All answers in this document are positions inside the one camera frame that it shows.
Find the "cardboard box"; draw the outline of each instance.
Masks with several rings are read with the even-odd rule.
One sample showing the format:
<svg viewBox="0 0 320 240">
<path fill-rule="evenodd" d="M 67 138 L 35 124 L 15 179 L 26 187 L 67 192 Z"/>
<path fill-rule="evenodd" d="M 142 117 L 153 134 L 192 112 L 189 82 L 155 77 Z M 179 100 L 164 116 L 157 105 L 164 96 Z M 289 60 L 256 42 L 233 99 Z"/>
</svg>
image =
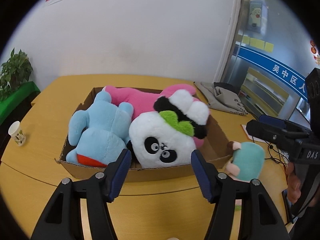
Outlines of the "cardboard box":
<svg viewBox="0 0 320 240">
<path fill-rule="evenodd" d="M 161 90 L 140 89 L 143 92 L 151 92 L 159 94 Z M 83 104 L 79 104 L 77 110 L 86 110 L 93 103 L 97 93 L 102 88 L 93 88 L 87 96 Z M 217 121 L 210 115 L 207 122 L 208 135 L 204 139 L 203 146 L 199 149 L 207 162 L 213 163 L 216 168 L 222 168 L 232 156 L 232 150 L 227 147 L 228 139 Z M 66 162 L 66 155 L 74 146 L 71 146 L 68 141 L 68 135 L 62 148 L 58 164 L 61 164 L 74 178 L 88 179 L 95 173 L 103 171 L 103 168 L 94 168 L 80 166 Z M 151 168 L 143 169 L 135 158 L 132 157 L 132 164 L 126 177 L 126 182 L 154 181 L 163 179 L 173 179 L 193 175 L 191 164 L 174 166 L 168 168 Z"/>
</svg>

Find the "light blue plush toy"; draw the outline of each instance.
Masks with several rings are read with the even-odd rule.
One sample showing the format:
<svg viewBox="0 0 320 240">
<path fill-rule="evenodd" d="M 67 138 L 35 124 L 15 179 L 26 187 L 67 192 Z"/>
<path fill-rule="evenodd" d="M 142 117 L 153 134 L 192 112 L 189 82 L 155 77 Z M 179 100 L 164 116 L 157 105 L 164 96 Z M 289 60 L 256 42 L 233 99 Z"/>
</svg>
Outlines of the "light blue plush toy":
<svg viewBox="0 0 320 240">
<path fill-rule="evenodd" d="M 250 182 L 257 179 L 264 164 L 263 148 L 252 142 L 232 142 L 233 159 L 228 162 L 226 170 L 236 180 Z"/>
<path fill-rule="evenodd" d="M 67 154 L 66 161 L 94 167 L 116 161 L 129 141 L 132 114 L 130 103 L 113 105 L 103 89 L 87 110 L 76 111 L 71 117 L 68 140 L 76 148 Z"/>
</svg>

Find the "panda eye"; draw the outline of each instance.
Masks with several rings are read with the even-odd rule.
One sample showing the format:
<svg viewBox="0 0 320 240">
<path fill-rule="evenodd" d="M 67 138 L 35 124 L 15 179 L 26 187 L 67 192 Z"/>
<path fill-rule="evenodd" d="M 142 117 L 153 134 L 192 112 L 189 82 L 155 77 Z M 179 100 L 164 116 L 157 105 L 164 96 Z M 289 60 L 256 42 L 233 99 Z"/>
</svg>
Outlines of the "panda eye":
<svg viewBox="0 0 320 240">
<path fill-rule="evenodd" d="M 172 163 L 177 159 L 177 153 L 174 150 L 163 151 L 160 155 L 160 160 L 163 163 Z"/>
<path fill-rule="evenodd" d="M 144 141 L 144 147 L 146 148 L 147 152 L 150 154 L 156 154 L 159 150 L 159 142 L 154 137 L 148 137 Z"/>
</svg>

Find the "silver bolt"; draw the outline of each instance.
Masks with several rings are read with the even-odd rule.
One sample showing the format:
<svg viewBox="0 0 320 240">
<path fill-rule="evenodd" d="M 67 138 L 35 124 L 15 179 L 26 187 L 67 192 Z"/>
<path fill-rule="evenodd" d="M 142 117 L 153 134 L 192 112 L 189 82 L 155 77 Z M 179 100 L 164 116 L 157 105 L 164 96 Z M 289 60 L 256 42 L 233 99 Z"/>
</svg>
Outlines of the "silver bolt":
<svg viewBox="0 0 320 240">
<path fill-rule="evenodd" d="M 62 182 L 62 184 L 68 184 L 70 182 L 70 179 L 64 178 L 61 182 Z"/>
<path fill-rule="evenodd" d="M 220 173 L 218 173 L 218 178 L 219 179 L 226 179 L 227 175 L 225 173 L 223 173 L 223 172 L 220 172 Z"/>
<path fill-rule="evenodd" d="M 258 180 L 258 179 L 253 179 L 253 180 L 252 180 L 252 184 L 255 185 L 255 186 L 258 186 L 258 185 L 260 185 L 260 180 Z"/>
<path fill-rule="evenodd" d="M 103 172 L 96 173 L 96 178 L 97 179 L 102 179 L 103 177 L 104 177 L 104 173 Z"/>
</svg>

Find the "yellow table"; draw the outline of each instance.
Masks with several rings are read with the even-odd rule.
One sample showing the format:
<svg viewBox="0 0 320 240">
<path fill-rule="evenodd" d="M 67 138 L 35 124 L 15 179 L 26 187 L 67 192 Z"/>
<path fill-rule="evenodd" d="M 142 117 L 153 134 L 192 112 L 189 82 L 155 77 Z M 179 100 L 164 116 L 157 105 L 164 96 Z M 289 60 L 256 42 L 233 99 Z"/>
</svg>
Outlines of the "yellow table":
<svg viewBox="0 0 320 240">
<path fill-rule="evenodd" d="M 21 228 L 30 237 L 56 186 L 69 173 L 58 165 L 68 133 L 68 122 L 93 87 L 114 85 L 162 90 L 191 81 L 135 75 L 63 76 L 52 82 L 34 101 L 21 122 L 27 135 L 23 147 L 10 140 L 0 165 L 0 190 Z M 198 91 L 198 97 L 205 100 Z M 247 141 L 241 128 L 253 117 L 211 110 L 229 140 Z M 267 152 L 267 144 L 259 143 Z M 287 188 L 283 167 L 265 162 L 260 180 L 285 221 L 281 191 Z M 85 239 L 91 239 L 86 203 L 81 202 Z M 202 197 L 195 176 L 151 182 L 125 183 L 120 196 L 108 204 L 120 240 L 203 239 L 214 205 Z M 237 239 L 240 212 L 235 213 L 231 239 Z"/>
</svg>

